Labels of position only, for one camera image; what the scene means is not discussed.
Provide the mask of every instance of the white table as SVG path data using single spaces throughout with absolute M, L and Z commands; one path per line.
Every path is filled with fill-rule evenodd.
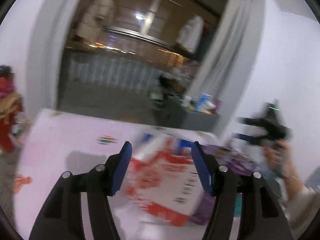
M 44 201 L 64 171 L 71 171 L 74 175 L 88 172 L 94 166 L 105 163 L 110 155 L 119 153 L 125 141 L 130 141 L 134 150 L 142 135 L 152 129 L 135 123 L 54 113 L 54 110 L 49 109 L 41 111 L 18 165 L 17 174 L 29 176 L 33 180 L 14 196 L 17 231 L 26 240 Z M 201 144 L 216 142 L 215 136 L 209 133 L 178 129 L 167 129 L 166 132 L 180 138 L 198 140 Z M 117 141 L 102 145 L 97 142 L 100 136 L 111 136 Z M 129 202 L 123 189 L 124 187 L 114 197 L 109 197 L 110 208 L 122 240 L 202 238 L 205 227 L 192 223 L 182 228 L 165 225 Z M 92 240 L 86 193 L 82 193 L 81 197 L 84 233 L 87 240 Z

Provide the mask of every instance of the floor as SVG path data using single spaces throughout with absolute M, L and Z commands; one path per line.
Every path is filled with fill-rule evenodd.
M 0 156 L 0 206 L 14 225 L 13 185 L 17 170 L 20 149 L 13 153 L 3 153 Z
M 73 114 L 156 125 L 154 103 L 146 94 L 80 82 L 66 82 L 58 110 Z

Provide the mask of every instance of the white curtain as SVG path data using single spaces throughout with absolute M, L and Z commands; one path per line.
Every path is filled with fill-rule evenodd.
M 228 0 L 219 27 L 186 95 L 217 98 L 231 69 L 251 10 L 252 0 Z

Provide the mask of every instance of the ceiling light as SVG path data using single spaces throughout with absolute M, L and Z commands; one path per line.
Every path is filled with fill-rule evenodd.
M 137 15 L 136 18 L 137 18 L 138 20 L 145 20 L 145 19 L 146 19 L 146 18 L 143 18 L 141 15 Z

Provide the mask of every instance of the green light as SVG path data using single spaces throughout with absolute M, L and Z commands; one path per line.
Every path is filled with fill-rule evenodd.
M 269 108 L 273 109 L 273 110 L 277 110 L 277 111 L 281 111 L 280 109 L 276 109 L 276 108 L 273 108 L 271 106 L 269 106 Z

